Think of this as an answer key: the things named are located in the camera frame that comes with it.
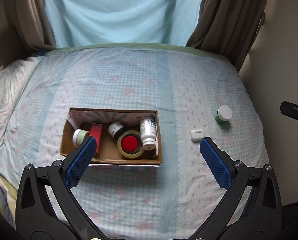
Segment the brown right curtain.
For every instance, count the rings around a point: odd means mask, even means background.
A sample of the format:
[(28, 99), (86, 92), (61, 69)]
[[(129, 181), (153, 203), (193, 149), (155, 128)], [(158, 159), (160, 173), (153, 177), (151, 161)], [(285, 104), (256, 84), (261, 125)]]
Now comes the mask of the brown right curtain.
[(242, 68), (265, 19), (267, 0), (201, 0), (187, 46), (226, 57)]

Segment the pale green lid jar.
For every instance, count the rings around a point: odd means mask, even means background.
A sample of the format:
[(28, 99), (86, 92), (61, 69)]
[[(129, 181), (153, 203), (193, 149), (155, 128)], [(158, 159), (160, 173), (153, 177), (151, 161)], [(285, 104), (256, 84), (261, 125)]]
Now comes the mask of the pale green lid jar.
[(85, 137), (89, 136), (89, 131), (83, 129), (77, 129), (73, 134), (73, 145), (75, 147), (80, 146), (84, 141)]

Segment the yellow tape roll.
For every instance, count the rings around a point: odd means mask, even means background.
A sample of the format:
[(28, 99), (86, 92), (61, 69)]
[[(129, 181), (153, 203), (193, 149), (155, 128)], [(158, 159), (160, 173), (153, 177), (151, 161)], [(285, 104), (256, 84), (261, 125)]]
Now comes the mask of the yellow tape roll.
[[(138, 149), (131, 153), (128, 154), (126, 152), (124, 152), (124, 150), (121, 148), (121, 140), (123, 137), (128, 136), (128, 135), (132, 135), (135, 136), (136, 139), (138, 140), (139, 146)], [(138, 157), (140, 157), (143, 153), (144, 153), (144, 149), (142, 148), (142, 142), (141, 142), (141, 138), (140, 138), (140, 132), (139, 131), (135, 131), (135, 130), (129, 130), (124, 132), (119, 138), (118, 138), (118, 142), (117, 142), (117, 147), (119, 152), (127, 159), (136, 159)]]

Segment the black lid white jar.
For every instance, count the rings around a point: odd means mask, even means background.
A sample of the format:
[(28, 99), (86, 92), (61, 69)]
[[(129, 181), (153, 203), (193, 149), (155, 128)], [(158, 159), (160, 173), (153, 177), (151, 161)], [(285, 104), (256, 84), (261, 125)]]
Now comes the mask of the black lid white jar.
[(124, 132), (126, 131), (125, 126), (121, 124), (119, 121), (113, 122), (109, 127), (108, 127), (108, 133), (114, 138), (118, 139)]

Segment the green jar white lid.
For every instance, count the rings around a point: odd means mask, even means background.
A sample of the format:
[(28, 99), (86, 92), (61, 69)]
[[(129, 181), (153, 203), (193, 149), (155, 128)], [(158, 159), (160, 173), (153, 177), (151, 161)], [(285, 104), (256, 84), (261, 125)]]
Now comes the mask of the green jar white lid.
[(217, 123), (219, 124), (225, 124), (226, 122), (230, 121), (232, 118), (232, 110), (227, 105), (220, 106), (215, 115), (214, 118)]

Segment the white vitamin bottle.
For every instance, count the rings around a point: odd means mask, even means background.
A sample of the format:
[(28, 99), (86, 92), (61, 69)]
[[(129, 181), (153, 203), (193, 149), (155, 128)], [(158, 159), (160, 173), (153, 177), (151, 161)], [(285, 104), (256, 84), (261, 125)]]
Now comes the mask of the white vitamin bottle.
[(145, 116), (140, 121), (140, 138), (144, 150), (153, 150), (156, 148), (156, 124), (155, 119)]

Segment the beige left curtain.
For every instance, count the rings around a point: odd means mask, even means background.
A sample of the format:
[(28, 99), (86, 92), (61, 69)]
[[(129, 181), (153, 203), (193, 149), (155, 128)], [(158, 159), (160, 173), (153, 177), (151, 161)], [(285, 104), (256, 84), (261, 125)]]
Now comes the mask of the beige left curtain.
[(44, 0), (3, 0), (7, 21), (28, 51), (56, 49)]

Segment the light blue curtain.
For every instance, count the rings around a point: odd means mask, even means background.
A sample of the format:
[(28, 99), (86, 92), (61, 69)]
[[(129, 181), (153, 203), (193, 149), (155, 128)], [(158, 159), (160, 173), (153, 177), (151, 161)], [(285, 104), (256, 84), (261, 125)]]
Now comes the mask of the light blue curtain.
[(184, 46), (201, 0), (44, 0), (58, 48), (107, 43)]

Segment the red round lid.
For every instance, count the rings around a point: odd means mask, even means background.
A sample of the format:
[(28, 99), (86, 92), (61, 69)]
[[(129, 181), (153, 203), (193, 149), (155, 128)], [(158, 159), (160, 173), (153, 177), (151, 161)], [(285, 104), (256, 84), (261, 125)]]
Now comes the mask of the red round lid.
[(139, 143), (135, 136), (128, 135), (122, 138), (121, 148), (124, 152), (131, 154), (138, 149)]

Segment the brown cardboard box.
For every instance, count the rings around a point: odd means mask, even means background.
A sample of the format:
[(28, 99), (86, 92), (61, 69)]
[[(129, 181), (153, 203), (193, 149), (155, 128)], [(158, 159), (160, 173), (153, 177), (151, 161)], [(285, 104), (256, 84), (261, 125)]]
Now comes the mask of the brown cardboard box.
[[(150, 116), (155, 119), (156, 124), (156, 148), (145, 150), (136, 159), (125, 158), (118, 150), (117, 142), (108, 133), (108, 127), (115, 121), (125, 126), (126, 131), (135, 130), (140, 132), (140, 121), (143, 117)], [(70, 108), (65, 121), (60, 154), (67, 156), (71, 151), (77, 149), (73, 145), (73, 134), (77, 129), (90, 131), (92, 124), (102, 124), (102, 137), (100, 155), (96, 155), (96, 145), (93, 149), (92, 165), (98, 166), (160, 166), (162, 163), (162, 146), (159, 127), (159, 116), (156, 110), (121, 110), (121, 109), (92, 109), (92, 108)]]

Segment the red small box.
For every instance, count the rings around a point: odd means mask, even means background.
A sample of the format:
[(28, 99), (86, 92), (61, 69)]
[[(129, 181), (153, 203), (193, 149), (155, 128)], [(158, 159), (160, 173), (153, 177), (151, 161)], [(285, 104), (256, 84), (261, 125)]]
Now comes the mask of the red small box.
[(96, 155), (100, 155), (102, 126), (102, 124), (92, 124), (89, 131), (89, 135), (96, 140)]

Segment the white earbuds case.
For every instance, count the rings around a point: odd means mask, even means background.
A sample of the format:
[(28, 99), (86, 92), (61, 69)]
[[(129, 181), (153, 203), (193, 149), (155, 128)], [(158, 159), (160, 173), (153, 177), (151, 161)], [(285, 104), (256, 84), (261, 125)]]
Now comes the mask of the white earbuds case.
[(190, 138), (193, 142), (201, 141), (205, 138), (205, 133), (203, 129), (194, 129), (190, 131)]

